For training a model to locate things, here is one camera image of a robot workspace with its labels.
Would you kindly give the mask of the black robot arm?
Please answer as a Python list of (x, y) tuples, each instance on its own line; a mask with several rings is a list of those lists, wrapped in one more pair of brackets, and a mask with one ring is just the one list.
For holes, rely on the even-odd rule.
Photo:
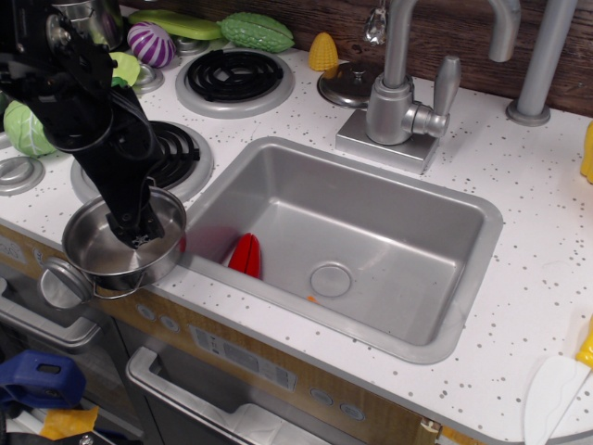
[(115, 66), (105, 46), (80, 36), (50, 2), (2, 2), (2, 91), (78, 161), (106, 201), (111, 231), (139, 248), (164, 236), (147, 182), (163, 154), (132, 88), (113, 85)]

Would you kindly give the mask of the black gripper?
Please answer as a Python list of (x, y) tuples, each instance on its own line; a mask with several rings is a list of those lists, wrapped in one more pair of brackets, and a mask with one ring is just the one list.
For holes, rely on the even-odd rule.
[(135, 92), (114, 87), (101, 98), (82, 94), (81, 100), (77, 115), (84, 124), (69, 137), (69, 150), (105, 200), (111, 232), (132, 249), (145, 238), (162, 238), (147, 182), (161, 154)]

